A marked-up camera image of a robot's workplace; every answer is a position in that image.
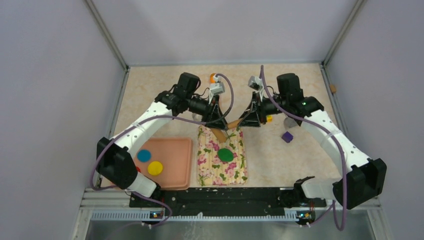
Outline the floral cutting board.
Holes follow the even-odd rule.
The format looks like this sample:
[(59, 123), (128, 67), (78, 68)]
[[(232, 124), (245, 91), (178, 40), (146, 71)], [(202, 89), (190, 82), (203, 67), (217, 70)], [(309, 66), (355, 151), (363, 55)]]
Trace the floral cutting board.
[[(243, 185), (248, 181), (247, 156), (244, 133), (240, 127), (224, 133), (228, 139), (219, 143), (211, 130), (205, 126), (197, 131), (197, 180), (202, 187)], [(222, 162), (217, 151), (227, 148), (233, 152), (231, 162)]]

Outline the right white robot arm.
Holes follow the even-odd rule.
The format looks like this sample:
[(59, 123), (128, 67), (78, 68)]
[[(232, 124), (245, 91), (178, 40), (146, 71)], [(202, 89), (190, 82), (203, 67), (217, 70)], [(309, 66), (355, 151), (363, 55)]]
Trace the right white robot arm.
[(331, 158), (341, 178), (307, 176), (294, 184), (293, 200), (307, 206), (313, 199), (336, 201), (351, 210), (379, 196), (387, 173), (386, 163), (372, 159), (359, 150), (333, 123), (324, 106), (313, 96), (304, 96), (299, 77), (294, 73), (277, 76), (278, 92), (268, 95), (264, 74), (251, 76), (250, 104), (241, 115), (240, 127), (260, 127), (267, 118), (285, 113), (305, 129)]

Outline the green dough disc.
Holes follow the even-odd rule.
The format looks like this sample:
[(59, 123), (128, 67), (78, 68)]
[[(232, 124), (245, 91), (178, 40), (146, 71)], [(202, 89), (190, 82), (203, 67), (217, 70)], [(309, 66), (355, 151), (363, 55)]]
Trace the green dough disc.
[(217, 151), (217, 157), (224, 163), (232, 162), (234, 159), (233, 152), (228, 148), (221, 148)]

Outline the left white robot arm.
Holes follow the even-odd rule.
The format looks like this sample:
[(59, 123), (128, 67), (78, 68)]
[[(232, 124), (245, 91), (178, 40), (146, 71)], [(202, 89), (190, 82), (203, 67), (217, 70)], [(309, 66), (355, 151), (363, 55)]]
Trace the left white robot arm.
[(229, 108), (218, 117), (213, 113), (218, 108), (219, 95), (225, 89), (223, 80), (234, 94), (230, 80), (222, 73), (211, 76), (213, 83), (209, 86), (209, 98), (203, 99), (196, 94), (201, 86), (198, 76), (183, 72), (170, 90), (159, 93), (149, 108), (130, 126), (112, 138), (103, 137), (97, 142), (96, 161), (90, 176), (99, 173), (112, 183), (113, 188), (137, 193), (149, 207), (160, 202), (160, 186), (149, 177), (138, 172), (133, 158), (138, 150), (164, 125), (171, 120), (189, 122), (189, 119), (179, 117), (179, 114), (190, 111), (200, 115), (201, 121), (191, 123), (216, 128), (227, 129), (225, 117), (230, 113)]

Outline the wooden double-ended roller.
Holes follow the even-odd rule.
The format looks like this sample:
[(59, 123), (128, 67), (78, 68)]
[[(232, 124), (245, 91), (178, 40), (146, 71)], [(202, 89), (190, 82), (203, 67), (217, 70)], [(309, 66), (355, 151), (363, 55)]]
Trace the wooden double-ended roller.
[[(241, 118), (234, 120), (230, 123), (227, 124), (227, 128), (228, 129), (235, 129), (239, 126), (240, 122), (242, 121)], [(217, 138), (219, 143), (224, 143), (226, 142), (226, 140), (229, 138), (228, 136), (226, 136), (222, 130), (217, 129), (217, 128), (210, 128), (211, 132), (213, 133), (213, 135)]]

